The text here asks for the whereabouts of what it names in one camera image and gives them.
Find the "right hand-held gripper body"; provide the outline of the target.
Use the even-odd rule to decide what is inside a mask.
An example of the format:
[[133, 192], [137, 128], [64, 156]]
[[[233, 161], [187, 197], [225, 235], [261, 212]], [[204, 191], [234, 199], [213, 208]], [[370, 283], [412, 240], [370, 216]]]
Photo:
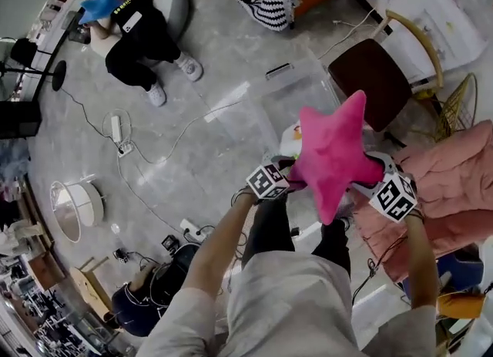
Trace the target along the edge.
[[370, 205], [395, 223], [401, 222], [418, 204], [413, 177], [396, 167], [386, 167], [381, 181], [369, 191]]

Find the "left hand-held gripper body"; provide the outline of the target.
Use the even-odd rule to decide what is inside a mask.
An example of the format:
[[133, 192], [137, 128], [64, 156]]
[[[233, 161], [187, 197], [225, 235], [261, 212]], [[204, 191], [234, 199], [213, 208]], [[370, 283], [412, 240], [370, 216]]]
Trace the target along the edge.
[[289, 189], [286, 174], [273, 164], [273, 157], [259, 165], [246, 178], [246, 184], [260, 200], [274, 200]]

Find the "fried egg plush pillow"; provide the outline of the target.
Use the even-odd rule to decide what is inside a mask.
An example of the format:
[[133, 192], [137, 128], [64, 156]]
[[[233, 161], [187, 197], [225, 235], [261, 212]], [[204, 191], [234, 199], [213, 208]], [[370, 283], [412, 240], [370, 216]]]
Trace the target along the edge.
[[280, 154], [297, 159], [302, 148], [302, 133], [300, 122], [286, 128], [280, 141]]

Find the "pink star plush pillow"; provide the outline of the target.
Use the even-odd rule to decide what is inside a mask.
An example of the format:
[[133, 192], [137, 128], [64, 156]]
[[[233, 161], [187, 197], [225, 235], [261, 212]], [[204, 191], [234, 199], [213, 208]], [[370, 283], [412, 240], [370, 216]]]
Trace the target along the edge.
[[300, 111], [302, 145], [290, 171], [313, 192], [320, 221], [331, 224], [346, 189], [353, 182], [373, 186], [384, 168], [364, 152], [363, 126], [367, 97], [358, 90], [333, 114], [305, 106]]

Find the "clear plastic storage bin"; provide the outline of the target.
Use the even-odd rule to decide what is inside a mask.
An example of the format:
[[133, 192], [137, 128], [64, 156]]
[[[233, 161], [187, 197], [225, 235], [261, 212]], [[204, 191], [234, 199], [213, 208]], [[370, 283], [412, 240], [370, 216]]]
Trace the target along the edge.
[[340, 100], [327, 71], [311, 53], [251, 80], [246, 104], [260, 128], [266, 156], [273, 157], [280, 153], [282, 135], [299, 120], [303, 107], [331, 114]]

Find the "blue star plush pillow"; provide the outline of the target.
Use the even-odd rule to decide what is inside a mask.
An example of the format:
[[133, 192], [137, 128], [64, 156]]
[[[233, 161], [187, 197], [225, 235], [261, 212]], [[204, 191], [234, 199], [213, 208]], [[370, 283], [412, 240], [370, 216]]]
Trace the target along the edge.
[[85, 0], [81, 4], [84, 13], [79, 24], [84, 25], [109, 17], [122, 3], [123, 0]]

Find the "person's left forearm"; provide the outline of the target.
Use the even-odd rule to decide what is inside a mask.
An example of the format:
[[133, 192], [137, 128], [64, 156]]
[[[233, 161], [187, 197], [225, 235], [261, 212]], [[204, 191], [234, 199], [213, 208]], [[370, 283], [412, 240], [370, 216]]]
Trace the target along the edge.
[[204, 291], [215, 299], [235, 255], [248, 213], [257, 196], [250, 187], [240, 189], [233, 205], [194, 255], [182, 288]]

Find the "person's black trousers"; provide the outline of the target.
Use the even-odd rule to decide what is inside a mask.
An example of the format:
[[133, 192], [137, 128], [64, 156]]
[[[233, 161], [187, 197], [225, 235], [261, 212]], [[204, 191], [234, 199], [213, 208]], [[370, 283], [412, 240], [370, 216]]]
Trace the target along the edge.
[[[346, 231], [353, 220], [353, 207], [353, 204], [348, 204], [336, 213], [330, 224], [321, 226], [321, 241], [311, 252], [312, 255], [341, 266], [348, 273], [351, 273], [351, 268]], [[246, 241], [241, 266], [245, 267], [255, 254], [270, 251], [295, 251], [285, 198], [259, 205]]]

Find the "brown seat wooden chair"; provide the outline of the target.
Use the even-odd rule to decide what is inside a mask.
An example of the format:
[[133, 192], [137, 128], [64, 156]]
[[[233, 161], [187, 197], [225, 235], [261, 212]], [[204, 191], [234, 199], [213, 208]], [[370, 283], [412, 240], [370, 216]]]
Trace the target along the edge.
[[[412, 91], [411, 84], [401, 68], [375, 40], [375, 37], [383, 32], [392, 20], [408, 29], [428, 54], [436, 72], [436, 82], [427, 88], [435, 89], [433, 98], [416, 100], [413, 97], [415, 92]], [[375, 132], [382, 133], [385, 140], [391, 141], [398, 147], [403, 147], [404, 144], [388, 130], [388, 126], [399, 115], [409, 99], [421, 103], [434, 120], [438, 120], [441, 113], [437, 92], [444, 87], [444, 74], [438, 54], [423, 30], [411, 20], [391, 10], [385, 12], [385, 17], [367, 39], [337, 57], [328, 66], [328, 73], [345, 96], [349, 97], [358, 90], [365, 92], [367, 97], [365, 122]]]

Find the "navy blue chair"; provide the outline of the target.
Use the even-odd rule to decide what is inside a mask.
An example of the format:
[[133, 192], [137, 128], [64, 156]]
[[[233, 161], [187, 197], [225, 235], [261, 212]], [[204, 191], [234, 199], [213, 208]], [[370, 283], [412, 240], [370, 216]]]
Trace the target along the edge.
[[480, 285], [485, 270], [476, 244], [446, 254], [436, 264], [439, 292], [470, 291]]

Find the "person's grey shirt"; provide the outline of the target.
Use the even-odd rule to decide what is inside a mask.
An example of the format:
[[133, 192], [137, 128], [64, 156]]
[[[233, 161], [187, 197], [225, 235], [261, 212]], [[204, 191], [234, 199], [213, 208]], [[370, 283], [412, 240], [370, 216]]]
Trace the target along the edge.
[[230, 296], [224, 345], [214, 343], [214, 300], [184, 288], [136, 357], [434, 357], [434, 307], [393, 317], [363, 348], [351, 311], [341, 266], [308, 253], [256, 254]]

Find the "striped fringed blanket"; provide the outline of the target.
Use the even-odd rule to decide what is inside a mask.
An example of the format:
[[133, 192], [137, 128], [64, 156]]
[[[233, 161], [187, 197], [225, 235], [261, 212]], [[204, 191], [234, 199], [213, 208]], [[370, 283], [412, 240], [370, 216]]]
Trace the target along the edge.
[[301, 0], [237, 0], [248, 15], [263, 27], [281, 32], [292, 26]]

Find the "white smartphone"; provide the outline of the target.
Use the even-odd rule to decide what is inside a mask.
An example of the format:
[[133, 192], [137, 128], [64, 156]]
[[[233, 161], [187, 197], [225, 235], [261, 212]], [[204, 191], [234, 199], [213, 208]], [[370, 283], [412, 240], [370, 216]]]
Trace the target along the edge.
[[123, 25], [123, 31], [129, 33], [135, 25], [142, 18], [142, 14], [140, 12], [134, 12], [134, 14], [127, 20], [127, 22]]

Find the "black standing fan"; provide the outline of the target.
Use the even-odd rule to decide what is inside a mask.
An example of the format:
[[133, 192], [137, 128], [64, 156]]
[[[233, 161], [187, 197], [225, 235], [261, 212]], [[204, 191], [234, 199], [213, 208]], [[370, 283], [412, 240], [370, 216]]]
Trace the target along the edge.
[[52, 71], [49, 69], [47, 71], [38, 70], [32, 67], [36, 54], [40, 53], [51, 56], [52, 54], [50, 52], [39, 50], [38, 45], [27, 38], [0, 38], [0, 43], [11, 46], [8, 51], [7, 58], [17, 62], [21, 66], [21, 68], [13, 68], [11, 66], [7, 66], [7, 62], [5, 60], [0, 60], [0, 82], [2, 82], [6, 73], [28, 73], [34, 76], [42, 76], [44, 78], [46, 76], [50, 76], [52, 78], [52, 89], [55, 92], [58, 92], [62, 88], [67, 71], [67, 63], [65, 60], [59, 61]]

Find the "orange white gold-frame chair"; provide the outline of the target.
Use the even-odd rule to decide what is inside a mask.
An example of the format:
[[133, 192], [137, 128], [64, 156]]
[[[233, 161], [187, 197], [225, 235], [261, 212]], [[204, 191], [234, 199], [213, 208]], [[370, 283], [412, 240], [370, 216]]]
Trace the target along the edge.
[[472, 294], [453, 292], [438, 297], [438, 312], [448, 318], [476, 319], [481, 315], [486, 296], [482, 293]]

